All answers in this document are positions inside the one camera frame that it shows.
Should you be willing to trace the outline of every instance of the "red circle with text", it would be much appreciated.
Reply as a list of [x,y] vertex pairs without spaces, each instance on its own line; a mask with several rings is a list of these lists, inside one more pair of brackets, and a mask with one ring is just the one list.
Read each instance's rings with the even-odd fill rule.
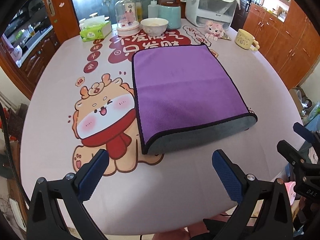
[[83,72],[84,73],[90,73],[94,71],[98,66],[98,61],[91,61],[87,65],[85,65]]
[[103,42],[103,40],[104,40],[104,39],[95,40],[95,41],[93,42],[93,44],[98,44],[98,43],[100,43],[100,42]]
[[87,61],[92,61],[92,60],[95,60],[97,59],[99,56],[100,56],[100,51],[95,51],[95,52],[92,52],[88,57],[87,57]]
[[99,50],[99,49],[101,49],[101,47],[102,47],[102,44],[101,43],[98,43],[98,44],[96,44],[96,45],[94,45],[91,49],[90,49],[90,51],[97,51],[97,50]]

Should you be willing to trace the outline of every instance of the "teal container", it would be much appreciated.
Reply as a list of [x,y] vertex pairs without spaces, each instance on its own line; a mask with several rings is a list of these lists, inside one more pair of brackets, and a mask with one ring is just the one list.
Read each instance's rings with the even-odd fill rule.
[[162,2],[159,6],[159,18],[166,19],[168,30],[181,28],[181,7],[176,2]]

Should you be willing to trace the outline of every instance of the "yellow mug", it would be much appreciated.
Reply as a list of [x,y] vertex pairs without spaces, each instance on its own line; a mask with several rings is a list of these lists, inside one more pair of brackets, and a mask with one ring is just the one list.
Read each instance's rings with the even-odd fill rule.
[[260,49],[259,42],[254,39],[253,35],[243,29],[238,30],[235,42],[243,49],[250,49],[252,51],[258,51],[258,49]]

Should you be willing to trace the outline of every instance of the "mug handle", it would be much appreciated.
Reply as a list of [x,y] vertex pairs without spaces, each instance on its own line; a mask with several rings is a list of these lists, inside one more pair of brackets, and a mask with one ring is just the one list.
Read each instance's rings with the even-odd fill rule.
[[260,46],[259,46],[259,42],[257,42],[256,40],[253,40],[253,44],[254,44],[254,47],[250,47],[250,49],[252,51],[258,51],[258,49],[260,49]]

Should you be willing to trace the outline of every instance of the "blue gripper pad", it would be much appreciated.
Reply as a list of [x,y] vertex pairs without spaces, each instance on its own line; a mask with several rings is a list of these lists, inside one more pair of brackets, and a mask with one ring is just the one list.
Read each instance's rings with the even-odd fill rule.
[[216,170],[231,200],[236,201],[240,205],[243,200],[242,184],[226,160],[221,156],[220,151],[222,150],[217,150],[212,154],[212,166]]
[[[83,178],[78,186],[79,201],[83,202],[90,199],[108,165],[109,154],[106,150],[100,149],[89,163],[84,164],[80,168],[80,170],[85,168],[85,174],[83,174]],[[82,175],[80,170],[77,172],[77,175]]]
[[315,136],[311,131],[305,128],[302,124],[296,122],[293,125],[293,130],[300,135],[303,139],[305,139],[308,143],[314,143],[316,141]]

